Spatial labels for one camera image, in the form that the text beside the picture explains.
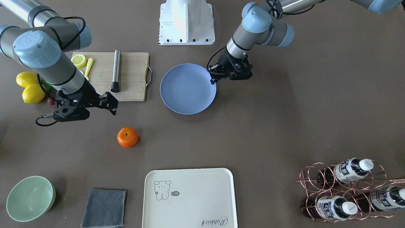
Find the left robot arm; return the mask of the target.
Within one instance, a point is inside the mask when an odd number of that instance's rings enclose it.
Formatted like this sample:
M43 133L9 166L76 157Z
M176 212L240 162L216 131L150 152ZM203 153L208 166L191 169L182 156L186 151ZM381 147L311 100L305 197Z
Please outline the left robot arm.
M252 77L252 64L247 53L254 45L286 47L295 37L294 28L280 21L286 15L299 15L311 10L321 0L267 0L260 4L247 3L241 13L242 21L218 53L214 65L207 64L211 84L220 79L247 80Z

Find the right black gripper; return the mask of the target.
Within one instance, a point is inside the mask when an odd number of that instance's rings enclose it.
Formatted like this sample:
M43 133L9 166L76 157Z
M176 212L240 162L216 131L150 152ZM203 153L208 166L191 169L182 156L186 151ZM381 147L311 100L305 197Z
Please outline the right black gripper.
M117 114L118 101L110 93L105 92L100 95L87 79L82 87L71 94L60 87L55 95L55 110L52 118L58 122L81 121L90 116L87 108L107 109L111 114Z

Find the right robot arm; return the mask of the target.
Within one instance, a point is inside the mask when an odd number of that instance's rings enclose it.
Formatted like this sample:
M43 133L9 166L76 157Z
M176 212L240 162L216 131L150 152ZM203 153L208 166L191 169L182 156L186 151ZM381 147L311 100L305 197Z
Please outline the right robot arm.
M1 6L29 24L29 28L1 25L1 53L35 71L56 90L54 112L40 118L81 121L90 116L88 108L116 115L117 99L110 92L98 94L65 55L91 45L92 35L84 20L69 22L37 0L2 0Z

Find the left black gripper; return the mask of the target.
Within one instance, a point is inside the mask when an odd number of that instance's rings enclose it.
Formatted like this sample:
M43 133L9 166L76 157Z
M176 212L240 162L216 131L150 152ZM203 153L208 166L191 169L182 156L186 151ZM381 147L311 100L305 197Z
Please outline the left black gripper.
M230 80L248 80L252 77L252 65L248 61L247 54L242 54L242 58L235 58L230 55L227 48L221 48L211 58L221 52L218 63L211 66L211 84L216 84L223 78Z

